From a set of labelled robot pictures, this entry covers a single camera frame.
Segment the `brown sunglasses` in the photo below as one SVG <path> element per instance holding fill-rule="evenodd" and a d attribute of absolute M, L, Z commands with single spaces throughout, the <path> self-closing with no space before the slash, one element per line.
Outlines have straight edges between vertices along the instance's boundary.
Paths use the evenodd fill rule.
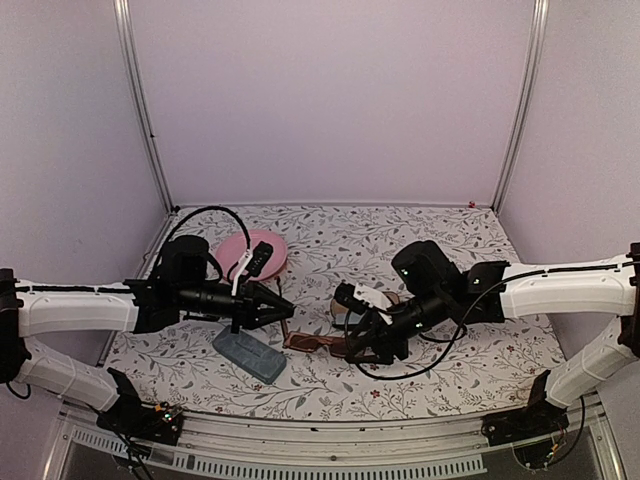
<path fill-rule="evenodd" d="M 347 326 L 346 315 L 347 308 L 339 304 L 335 299 L 331 300 L 329 312 L 333 320 L 337 320 L 342 315 L 343 322 L 341 328 L 345 330 Z M 283 347 L 302 353 L 313 353 L 320 348 L 326 348 L 333 357 L 346 360 L 348 355 L 353 355 L 353 359 L 358 359 L 356 363 L 376 363 L 376 357 L 373 354 L 348 354 L 347 344 L 344 335 L 319 335 L 309 334 L 299 331 L 290 331 L 287 320 L 280 321 L 281 332 L 283 336 Z"/>

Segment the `grey case green lining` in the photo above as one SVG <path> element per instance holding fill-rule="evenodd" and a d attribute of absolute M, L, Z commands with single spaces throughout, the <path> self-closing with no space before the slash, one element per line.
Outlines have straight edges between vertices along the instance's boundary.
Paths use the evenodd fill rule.
<path fill-rule="evenodd" d="M 266 385 L 273 384 L 287 364 L 282 352 L 244 331 L 233 333 L 230 327 L 213 339 L 212 346 L 223 358 Z"/>

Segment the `light blue cloth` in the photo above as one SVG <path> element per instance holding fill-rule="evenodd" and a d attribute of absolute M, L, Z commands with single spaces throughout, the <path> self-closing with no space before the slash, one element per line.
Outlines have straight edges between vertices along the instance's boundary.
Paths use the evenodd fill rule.
<path fill-rule="evenodd" d="M 332 326 L 336 329 L 343 329 L 348 325 L 350 329 L 355 328 L 361 321 L 362 316 L 356 313 L 341 312 L 333 319 Z"/>

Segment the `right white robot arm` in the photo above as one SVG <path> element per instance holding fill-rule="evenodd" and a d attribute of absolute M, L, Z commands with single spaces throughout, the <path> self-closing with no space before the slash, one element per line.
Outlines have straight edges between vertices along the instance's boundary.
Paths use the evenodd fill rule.
<path fill-rule="evenodd" d="M 589 344 L 532 384 L 517 427 L 537 436 L 582 394 L 639 359 L 639 246 L 627 254 L 578 264 L 491 261 L 462 272 L 433 241 L 404 247 L 392 260 L 410 299 L 393 304 L 382 292 L 341 283 L 335 301 L 360 316 L 347 331 L 351 364 L 390 365 L 408 356 L 410 338 L 447 319 L 459 328 L 538 314 L 608 313 L 612 320 Z"/>

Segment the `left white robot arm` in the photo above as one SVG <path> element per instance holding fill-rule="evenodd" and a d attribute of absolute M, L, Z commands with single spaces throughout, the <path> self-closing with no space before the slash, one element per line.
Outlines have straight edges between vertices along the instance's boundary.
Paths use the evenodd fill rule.
<path fill-rule="evenodd" d="M 227 318 L 234 333 L 293 316 L 294 305 L 253 280 L 272 252 L 262 242 L 240 260 L 231 282 L 210 280 L 218 265 L 208 242 L 182 235 L 166 242 L 146 279 L 102 286 L 38 285 L 1 271 L 1 381 L 39 386 L 109 413 L 128 434 L 148 426 L 148 412 L 127 376 L 83 364 L 37 341 L 45 333 L 114 331 L 146 334 L 184 313 Z"/>

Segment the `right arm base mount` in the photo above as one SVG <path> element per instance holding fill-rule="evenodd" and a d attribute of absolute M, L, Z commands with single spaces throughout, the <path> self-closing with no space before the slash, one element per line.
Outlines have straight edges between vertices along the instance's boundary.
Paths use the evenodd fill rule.
<path fill-rule="evenodd" d="M 547 470 L 570 456 L 581 440 L 586 423 L 586 404 L 581 396 L 579 429 L 571 446 L 559 455 L 558 452 L 566 445 L 564 440 L 569 427 L 568 408 L 557 407 L 549 402 L 546 381 L 550 374 L 551 371 L 546 370 L 535 378 L 526 406 L 482 417 L 481 434 L 487 438 L 490 446 L 524 441 L 555 431 L 560 433 L 557 440 L 548 440 L 545 443 L 546 451 L 536 445 L 517 447 L 513 451 L 516 461 L 532 472 Z"/>

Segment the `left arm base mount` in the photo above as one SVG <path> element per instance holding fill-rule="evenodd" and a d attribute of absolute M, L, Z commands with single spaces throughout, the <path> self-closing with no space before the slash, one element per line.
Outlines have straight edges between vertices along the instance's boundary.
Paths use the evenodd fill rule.
<path fill-rule="evenodd" d="M 97 414 L 96 425 L 123 437 L 176 446 L 184 422 L 182 407 L 168 402 L 146 405 L 124 373 L 113 368 L 107 372 L 115 380 L 118 397 Z"/>

